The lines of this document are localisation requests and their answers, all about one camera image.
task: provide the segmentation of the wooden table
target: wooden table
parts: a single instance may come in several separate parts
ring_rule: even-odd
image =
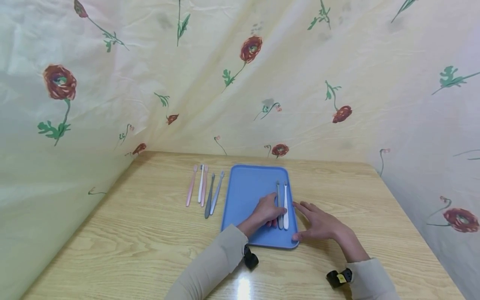
[[[197,204],[185,207],[193,165],[225,171],[208,220]],[[462,299],[456,286],[410,223],[375,170],[366,164],[252,157],[142,153],[78,229],[24,299],[163,299],[182,270],[219,233],[230,168],[277,165],[289,171],[293,198],[307,201],[352,227],[378,257],[403,300]],[[299,230],[305,226],[297,216]],[[333,241],[293,251],[253,247],[260,264],[241,264],[209,299],[345,299],[325,279],[343,270]]]

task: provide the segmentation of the finger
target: finger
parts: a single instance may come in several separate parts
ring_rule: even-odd
[[[267,196],[265,196],[265,198],[272,199],[272,200],[274,200],[275,197],[276,197],[276,192],[272,192],[272,193],[268,194]]]
[[[292,240],[302,241],[304,239],[310,239],[312,237],[313,237],[312,236],[312,231],[309,229],[309,230],[306,230],[306,231],[300,231],[300,232],[295,233],[292,236]]]
[[[309,211],[311,212],[314,212],[315,211],[315,208],[313,207],[313,205],[311,205],[310,203],[307,203],[305,201],[302,201],[300,202],[300,204],[304,207],[306,207]]]
[[[321,210],[320,208],[318,208],[318,206],[316,206],[315,204],[313,203],[310,203],[310,206],[312,207],[313,211],[314,212],[317,212],[317,213],[323,213],[324,211]]]
[[[276,209],[276,213],[278,214],[277,216],[279,215],[283,216],[284,214],[287,213],[287,209],[284,207],[276,207],[275,209]]]
[[[293,206],[294,206],[296,209],[300,210],[300,212],[301,212],[302,214],[304,214],[304,215],[307,217],[307,219],[308,219],[308,217],[310,216],[310,214],[312,213],[312,212],[309,211],[305,206],[300,205],[300,204],[297,203],[297,202],[293,202]]]

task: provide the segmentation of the beige sleeve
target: beige sleeve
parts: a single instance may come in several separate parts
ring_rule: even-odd
[[[378,259],[350,263],[347,268],[352,271],[350,289],[353,300],[400,300],[392,280]]]
[[[203,300],[243,258],[248,238],[230,225],[183,271],[165,300]]]

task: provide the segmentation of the floral curtain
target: floral curtain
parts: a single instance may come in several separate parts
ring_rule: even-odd
[[[480,2],[4,0],[0,298],[145,150],[372,164],[467,299]]]

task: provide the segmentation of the black wrist strap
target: black wrist strap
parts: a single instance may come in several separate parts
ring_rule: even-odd
[[[243,261],[250,271],[258,265],[258,258],[250,251],[248,245],[245,245],[245,248],[243,248]]]
[[[341,273],[334,270],[327,274],[327,281],[330,283],[332,288],[338,288],[347,282],[351,282],[352,277],[352,271],[348,268],[343,270]]]

